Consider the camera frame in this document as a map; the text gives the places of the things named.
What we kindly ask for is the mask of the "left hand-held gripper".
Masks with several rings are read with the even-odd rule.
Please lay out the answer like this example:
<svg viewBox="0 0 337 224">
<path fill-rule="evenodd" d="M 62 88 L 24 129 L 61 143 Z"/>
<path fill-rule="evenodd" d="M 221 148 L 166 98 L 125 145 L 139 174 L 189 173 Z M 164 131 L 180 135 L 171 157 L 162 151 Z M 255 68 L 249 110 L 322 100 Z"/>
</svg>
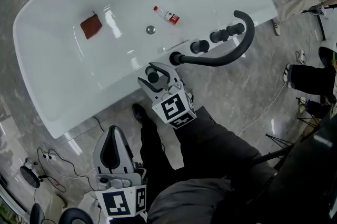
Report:
<svg viewBox="0 0 337 224">
<path fill-rule="evenodd" d="M 134 172 L 132 152 L 119 127 L 112 125 L 101 135 L 93 163 L 98 173 L 95 194 L 107 217 L 135 217 L 145 211 L 146 169 Z"/>
</svg>

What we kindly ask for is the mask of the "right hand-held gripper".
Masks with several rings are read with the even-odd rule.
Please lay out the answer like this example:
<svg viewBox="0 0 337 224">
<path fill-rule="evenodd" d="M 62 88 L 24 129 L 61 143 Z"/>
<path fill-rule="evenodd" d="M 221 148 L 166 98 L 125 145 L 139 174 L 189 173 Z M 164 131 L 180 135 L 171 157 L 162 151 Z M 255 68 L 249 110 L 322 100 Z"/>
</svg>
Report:
<svg viewBox="0 0 337 224">
<path fill-rule="evenodd" d="M 167 78 L 168 90 L 156 88 L 147 80 L 138 77 L 137 82 L 153 103 L 152 109 L 163 123 L 179 129 L 197 118 L 192 93 L 186 90 L 176 70 L 166 64 L 151 62 L 150 66 Z"/>
</svg>

